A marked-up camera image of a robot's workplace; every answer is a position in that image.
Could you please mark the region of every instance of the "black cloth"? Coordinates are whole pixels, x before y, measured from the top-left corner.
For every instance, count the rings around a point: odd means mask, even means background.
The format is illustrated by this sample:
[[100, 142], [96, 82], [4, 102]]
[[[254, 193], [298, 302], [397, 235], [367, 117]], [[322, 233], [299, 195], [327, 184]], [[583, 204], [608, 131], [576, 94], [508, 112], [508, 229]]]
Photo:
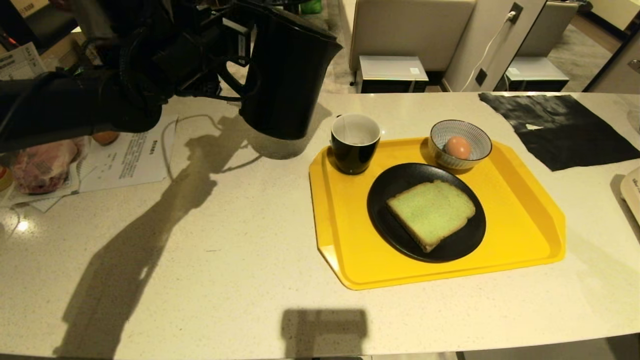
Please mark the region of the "black cloth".
[[478, 96], [551, 171], [640, 158], [640, 151], [570, 95]]

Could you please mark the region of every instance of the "yellow tray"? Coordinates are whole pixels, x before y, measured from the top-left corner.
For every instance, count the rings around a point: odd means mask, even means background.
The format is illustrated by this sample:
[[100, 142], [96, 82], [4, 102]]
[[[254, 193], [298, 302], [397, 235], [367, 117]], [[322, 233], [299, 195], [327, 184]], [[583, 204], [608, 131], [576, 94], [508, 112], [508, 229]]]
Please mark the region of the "yellow tray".
[[336, 170], [330, 148], [309, 166], [317, 246], [344, 286], [380, 288], [562, 260], [564, 214], [513, 149], [497, 142], [473, 169], [451, 171], [476, 193], [486, 214], [484, 240], [475, 251], [447, 263], [423, 263], [388, 245], [369, 220], [369, 188], [394, 165], [436, 165], [427, 139], [380, 142], [369, 169], [356, 176]]

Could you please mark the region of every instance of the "green bread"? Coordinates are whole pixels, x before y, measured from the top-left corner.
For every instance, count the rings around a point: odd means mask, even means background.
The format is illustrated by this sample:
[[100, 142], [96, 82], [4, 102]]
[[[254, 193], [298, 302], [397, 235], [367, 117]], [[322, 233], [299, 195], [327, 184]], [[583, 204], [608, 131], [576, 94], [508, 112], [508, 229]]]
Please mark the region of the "green bread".
[[401, 192], [387, 205], [425, 252], [460, 230], [476, 213], [467, 194], [439, 180]]

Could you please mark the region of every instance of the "bowl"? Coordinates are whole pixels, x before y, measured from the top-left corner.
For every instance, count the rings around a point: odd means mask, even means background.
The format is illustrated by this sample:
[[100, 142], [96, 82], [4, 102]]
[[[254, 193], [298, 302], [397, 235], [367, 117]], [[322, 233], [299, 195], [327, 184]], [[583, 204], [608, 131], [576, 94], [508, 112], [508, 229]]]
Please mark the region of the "bowl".
[[[471, 154], [466, 160], [447, 154], [444, 146], [452, 136], [462, 136], [471, 146]], [[431, 128], [429, 152], [443, 167], [466, 169], [476, 166], [491, 154], [492, 143], [489, 136], [479, 127], [462, 120], [444, 120]]]

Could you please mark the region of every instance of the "black mug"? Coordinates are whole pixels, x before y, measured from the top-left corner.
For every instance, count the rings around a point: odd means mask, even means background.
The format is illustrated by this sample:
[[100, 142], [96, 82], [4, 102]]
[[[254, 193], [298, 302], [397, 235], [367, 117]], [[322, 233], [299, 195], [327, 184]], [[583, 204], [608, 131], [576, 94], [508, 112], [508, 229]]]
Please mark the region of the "black mug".
[[338, 116], [331, 127], [331, 148], [340, 171], [356, 175], [367, 170], [380, 142], [380, 127], [361, 114]]

